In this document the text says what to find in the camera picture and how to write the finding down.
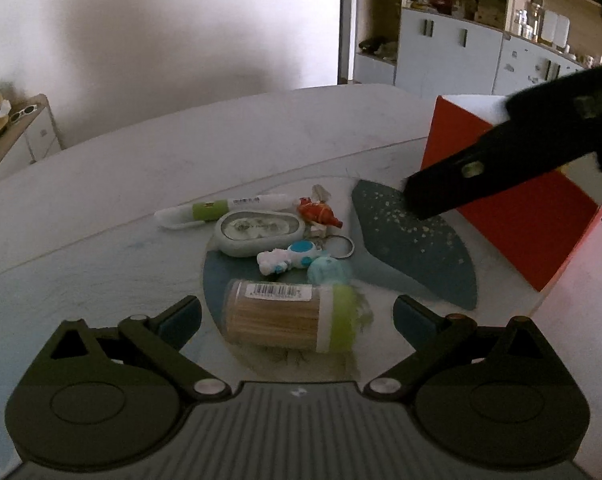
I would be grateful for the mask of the red white cardboard box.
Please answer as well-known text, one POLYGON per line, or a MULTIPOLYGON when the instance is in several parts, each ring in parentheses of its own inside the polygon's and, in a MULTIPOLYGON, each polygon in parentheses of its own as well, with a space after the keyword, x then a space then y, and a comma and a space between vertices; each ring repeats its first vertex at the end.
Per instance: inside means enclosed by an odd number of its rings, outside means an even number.
MULTIPOLYGON (((421 167, 468 148, 505 120, 502 96, 438 96, 421 167)), ((595 159, 587 156, 458 209, 539 292, 560 278, 602 220, 595 159)))

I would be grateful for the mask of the white blue astronaut keychain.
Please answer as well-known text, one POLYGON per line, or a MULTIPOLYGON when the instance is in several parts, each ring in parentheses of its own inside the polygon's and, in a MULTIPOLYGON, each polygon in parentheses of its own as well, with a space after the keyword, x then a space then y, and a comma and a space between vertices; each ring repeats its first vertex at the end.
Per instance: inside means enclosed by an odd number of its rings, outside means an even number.
POLYGON ((280 274, 292 269, 307 269, 321 255, 319 248, 309 240, 298 240, 284 249, 273 249, 257 255, 259 271, 264 276, 280 274))

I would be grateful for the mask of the white sunglasses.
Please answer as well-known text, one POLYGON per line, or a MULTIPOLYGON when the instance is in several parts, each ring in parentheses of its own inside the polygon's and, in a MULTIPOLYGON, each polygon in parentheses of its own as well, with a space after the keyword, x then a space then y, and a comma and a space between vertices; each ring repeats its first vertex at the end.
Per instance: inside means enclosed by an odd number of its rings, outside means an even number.
POLYGON ((16 110, 15 113, 10 115, 10 122, 12 124, 16 124, 16 122, 19 122, 21 119, 33 115, 38 110, 38 108, 38 104, 31 104, 21 108, 20 110, 16 110))

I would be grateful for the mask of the toothpick jar green lid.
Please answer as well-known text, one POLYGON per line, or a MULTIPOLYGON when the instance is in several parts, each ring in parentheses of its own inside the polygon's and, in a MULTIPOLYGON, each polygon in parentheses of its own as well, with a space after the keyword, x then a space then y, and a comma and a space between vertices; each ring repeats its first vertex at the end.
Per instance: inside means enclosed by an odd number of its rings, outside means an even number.
POLYGON ((237 344, 342 353, 352 349, 365 316, 350 285, 237 280, 224 298, 222 332, 237 344))

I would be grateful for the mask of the white sideboard cabinet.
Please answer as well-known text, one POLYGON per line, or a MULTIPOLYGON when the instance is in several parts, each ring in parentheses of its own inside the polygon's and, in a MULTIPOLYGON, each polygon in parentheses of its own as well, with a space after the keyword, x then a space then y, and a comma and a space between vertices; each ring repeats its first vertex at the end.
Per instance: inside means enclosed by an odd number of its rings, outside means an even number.
POLYGON ((38 110, 16 124, 8 122, 0 135, 0 181, 62 150, 50 102, 43 93, 17 104, 10 114, 38 104, 38 110))

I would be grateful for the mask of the white green glue pen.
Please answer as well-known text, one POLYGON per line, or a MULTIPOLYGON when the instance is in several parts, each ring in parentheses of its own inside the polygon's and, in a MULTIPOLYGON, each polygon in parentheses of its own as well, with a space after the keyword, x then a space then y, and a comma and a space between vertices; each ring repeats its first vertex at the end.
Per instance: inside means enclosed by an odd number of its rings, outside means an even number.
POLYGON ((295 208, 299 198, 287 194, 265 194, 243 198, 227 198, 213 202, 188 203, 181 206, 158 210, 153 218, 159 226, 168 230, 180 230, 214 222, 224 214, 236 210, 282 211, 295 208))

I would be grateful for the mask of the grey correction tape dispenser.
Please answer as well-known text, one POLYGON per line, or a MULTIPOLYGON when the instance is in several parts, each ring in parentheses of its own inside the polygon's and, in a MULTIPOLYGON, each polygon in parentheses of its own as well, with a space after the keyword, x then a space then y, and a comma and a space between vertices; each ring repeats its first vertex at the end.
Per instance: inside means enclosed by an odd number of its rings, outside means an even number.
POLYGON ((231 211, 216 222, 213 240, 224 255, 247 258, 302 240, 305 222, 282 211, 231 211))

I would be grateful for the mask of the orange clownfish toy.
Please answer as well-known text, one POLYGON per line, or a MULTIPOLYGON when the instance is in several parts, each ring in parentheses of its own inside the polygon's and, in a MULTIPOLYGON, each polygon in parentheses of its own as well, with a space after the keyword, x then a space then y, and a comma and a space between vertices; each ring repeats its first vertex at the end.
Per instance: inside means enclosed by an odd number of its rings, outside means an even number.
POLYGON ((298 214, 306 222, 314 222, 321 226, 332 226, 341 229, 343 222, 339 220, 330 206, 321 202, 313 202, 310 197, 301 197, 297 207, 298 214))

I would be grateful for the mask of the grey shoe cabinet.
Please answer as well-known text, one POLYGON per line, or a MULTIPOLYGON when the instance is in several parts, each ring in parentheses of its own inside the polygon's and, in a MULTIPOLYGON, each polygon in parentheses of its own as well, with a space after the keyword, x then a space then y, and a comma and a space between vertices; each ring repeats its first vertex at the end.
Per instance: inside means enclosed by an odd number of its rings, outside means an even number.
POLYGON ((508 96, 602 64, 602 0, 354 0, 351 78, 508 96))

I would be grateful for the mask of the patterned glass table mat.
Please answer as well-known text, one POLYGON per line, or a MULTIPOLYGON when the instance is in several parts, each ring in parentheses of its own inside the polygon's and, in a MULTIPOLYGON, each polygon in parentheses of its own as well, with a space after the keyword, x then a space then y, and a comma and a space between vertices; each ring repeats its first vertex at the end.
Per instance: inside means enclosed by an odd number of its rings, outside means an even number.
POLYGON ((426 223, 407 218, 399 191, 419 164, 415 157, 391 164, 372 151, 234 188, 236 197, 300 197, 322 188, 341 226, 316 240, 322 258, 312 269, 263 275, 254 257, 221 252, 213 223, 167 230, 145 216, 75 242, 46 229, 30 242, 27 257, 0 272, 0 403, 60 323, 114 327, 134 315, 155 316, 189 295, 200 300, 202 322, 182 355, 231 386, 369 382, 413 351, 392 320, 394 301, 404 294, 481 325, 530 315, 540 294, 461 214, 426 223), (351 348, 318 353, 228 341, 224 298, 236 280, 277 292, 293 284, 349 285, 357 307, 351 348))

